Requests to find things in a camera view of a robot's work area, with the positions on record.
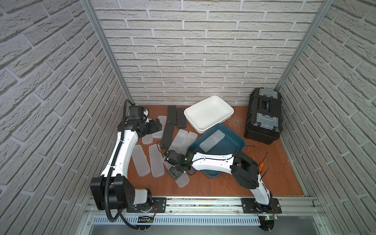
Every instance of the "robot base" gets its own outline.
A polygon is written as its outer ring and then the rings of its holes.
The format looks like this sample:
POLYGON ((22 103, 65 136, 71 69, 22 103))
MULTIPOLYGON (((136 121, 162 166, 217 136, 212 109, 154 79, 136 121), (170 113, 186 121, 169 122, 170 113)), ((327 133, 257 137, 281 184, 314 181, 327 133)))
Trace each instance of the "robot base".
POLYGON ((260 215, 262 215, 263 212, 265 212, 265 213, 273 213, 273 209, 274 209, 274 213, 276 213, 276 214, 282 213, 282 210, 281 210, 281 207, 279 205, 279 202, 278 202, 277 198, 272 198, 272 200, 271 200, 271 207, 272 207, 272 209, 266 209, 266 210, 264 210, 262 212, 260 212, 257 209, 257 205, 255 203, 255 199, 254 198, 242 198, 241 199, 241 204, 243 205, 243 212, 244 212, 244 214, 256 214, 256 213, 259 213, 260 215))
MULTIPOLYGON (((153 197, 152 205, 155 204, 158 208, 157 213, 164 213, 166 210, 166 198, 165 197, 153 197)), ((136 205, 133 208, 128 208, 127 213, 154 213, 155 209, 152 207, 144 209, 142 206, 136 205)))

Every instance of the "plastic container lid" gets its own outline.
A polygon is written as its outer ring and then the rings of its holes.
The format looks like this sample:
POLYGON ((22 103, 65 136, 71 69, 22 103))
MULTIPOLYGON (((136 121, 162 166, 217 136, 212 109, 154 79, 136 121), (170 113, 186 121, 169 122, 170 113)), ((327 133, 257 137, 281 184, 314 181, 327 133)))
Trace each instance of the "plastic container lid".
POLYGON ((218 144, 218 142, 221 141, 223 138, 224 138, 224 133, 222 133, 222 131, 220 130, 217 130, 200 144, 200 148, 205 153, 207 153, 209 150, 212 149, 212 147, 218 144))
POLYGON ((158 145, 153 144, 149 147, 150 166, 152 167, 152 175, 157 178, 164 175, 162 154, 158 150, 158 145))
POLYGON ((150 173, 150 166, 146 160, 146 156, 141 145, 136 145, 132 151, 132 159, 135 164, 137 174, 139 176, 145 176, 150 173))
MULTIPOLYGON (((165 158, 166 157, 163 158, 163 164, 165 164, 167 170, 169 170, 172 167, 172 165, 168 162, 165 162, 164 161, 165 158)), ((179 187, 183 188, 189 183, 189 177, 186 173, 183 173, 177 180, 175 180, 175 182, 177 183, 179 187)))
POLYGON ((185 137, 179 151, 177 153, 181 153, 185 155, 187 153, 187 148, 197 139, 198 134, 194 132, 189 132, 185 137))
POLYGON ((148 134, 142 137, 143 144, 151 144, 153 142, 153 134, 148 134))
POLYGON ((153 133, 154 139, 162 139, 164 126, 166 125, 167 116, 158 116, 159 122, 162 124, 162 130, 153 133))
POLYGON ((187 135, 188 135, 188 131, 180 129, 177 132, 177 134, 176 134, 174 140, 172 141, 170 147, 168 148, 168 150, 174 150, 175 152, 180 151, 180 148, 183 144, 183 141, 184 141, 184 139, 187 135))

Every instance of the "aluminum corner post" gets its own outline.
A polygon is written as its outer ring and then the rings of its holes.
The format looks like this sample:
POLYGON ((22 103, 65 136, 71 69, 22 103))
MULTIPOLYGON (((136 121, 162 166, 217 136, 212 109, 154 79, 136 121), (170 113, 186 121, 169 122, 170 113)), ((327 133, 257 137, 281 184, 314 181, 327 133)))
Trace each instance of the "aluminum corner post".
POLYGON ((300 56, 307 48, 309 42, 311 41, 313 35, 315 34, 321 22, 323 21, 333 2, 334 0, 324 0, 321 4, 320 9, 317 11, 315 18, 309 25, 309 28, 307 29, 307 32, 305 33, 303 39, 300 41, 297 49, 295 50, 281 77, 278 79, 276 85, 274 86, 275 91, 280 91, 282 86, 285 84, 287 77, 290 75, 290 73, 294 69, 295 64, 300 59, 300 56))
POLYGON ((86 14, 88 15, 91 24, 93 25, 93 29, 95 33, 98 36, 99 42, 102 44, 103 50, 106 53, 106 56, 108 58, 108 61, 110 62, 110 65, 112 69, 114 70, 114 73, 120 83, 121 88, 124 91, 125 97, 130 100, 132 103, 134 103, 132 96, 130 95, 130 92, 128 90, 127 84, 124 81, 123 74, 120 71, 119 65, 116 62, 115 55, 112 52, 112 49, 110 47, 110 43, 107 40, 107 37, 105 35, 105 31, 102 28, 102 25, 100 24, 99 18, 95 12, 95 9, 93 5, 91 4, 90 0, 81 0, 82 5, 85 9, 86 14))

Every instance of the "robotic arm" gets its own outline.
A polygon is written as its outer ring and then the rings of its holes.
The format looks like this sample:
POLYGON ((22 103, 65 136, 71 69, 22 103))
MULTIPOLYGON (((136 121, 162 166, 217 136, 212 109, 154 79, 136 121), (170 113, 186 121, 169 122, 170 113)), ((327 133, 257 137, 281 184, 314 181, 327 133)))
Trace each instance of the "robotic arm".
MULTIPOLYGON (((124 209, 139 206, 148 210, 147 208, 153 205, 151 191, 135 189, 127 179, 127 171, 138 139, 162 130, 162 125, 158 119, 149 120, 148 109, 141 106, 131 104, 129 116, 126 116, 126 102, 111 158, 100 177, 92 178, 90 183, 98 210, 106 210, 107 218, 111 222, 115 222, 124 209), (112 216, 111 209, 118 210, 115 217, 112 216)), ((271 209, 272 194, 261 180, 258 165, 242 151, 229 155, 206 155, 197 152, 183 155, 170 150, 166 152, 166 161, 173 165, 168 173, 174 179, 192 170, 215 170, 231 174, 239 185, 253 193, 259 212, 271 209)))
POLYGON ((272 194, 261 179, 257 162, 242 151, 227 155, 208 155, 197 152, 187 152, 183 155, 170 150, 166 152, 165 161, 174 166, 168 172, 174 179, 184 172, 198 170, 214 170, 231 174, 240 186, 248 188, 255 196, 259 212, 271 208, 272 194))

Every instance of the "brown wooden surface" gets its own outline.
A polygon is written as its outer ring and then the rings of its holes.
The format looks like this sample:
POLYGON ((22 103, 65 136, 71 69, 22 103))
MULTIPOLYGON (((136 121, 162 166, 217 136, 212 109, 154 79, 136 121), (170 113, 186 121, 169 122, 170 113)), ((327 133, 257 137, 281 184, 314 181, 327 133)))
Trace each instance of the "brown wooden surface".
MULTIPOLYGON (((167 116, 167 105, 144 105, 150 110, 151 119, 156 119, 159 115, 167 116)), ((244 127, 247 116, 246 106, 234 106, 235 112, 232 117, 224 122, 225 125, 234 130, 238 135, 244 137, 244 127)), ((197 133, 194 128, 187 122, 187 131, 197 133)), ((178 132, 175 126, 174 137, 178 132)), ((266 187, 274 196, 303 196, 302 189, 295 177, 290 162, 287 160, 286 153, 282 147, 280 140, 274 141, 271 145, 263 144, 250 139, 245 139, 247 145, 255 145, 268 153, 270 158, 270 168, 268 173, 262 179, 266 187)), ((154 139, 152 144, 156 144, 160 139, 154 139)), ((149 146, 144 145, 141 139, 138 140, 144 150, 148 162, 149 146)), ((260 162, 264 158, 264 154, 257 148, 246 147, 243 152, 260 162)), ((264 171, 268 166, 265 160, 264 171)), ((180 188, 171 176, 168 175, 165 168, 165 174, 159 178, 154 178, 150 172, 144 177, 137 174, 133 160, 131 159, 128 168, 128 180, 137 189, 149 188, 153 195, 197 195, 197 196, 251 196, 249 189, 245 189, 238 185, 234 177, 227 173, 221 173, 217 178, 209 178, 203 172, 197 171, 193 176, 189 176, 189 183, 180 188)))

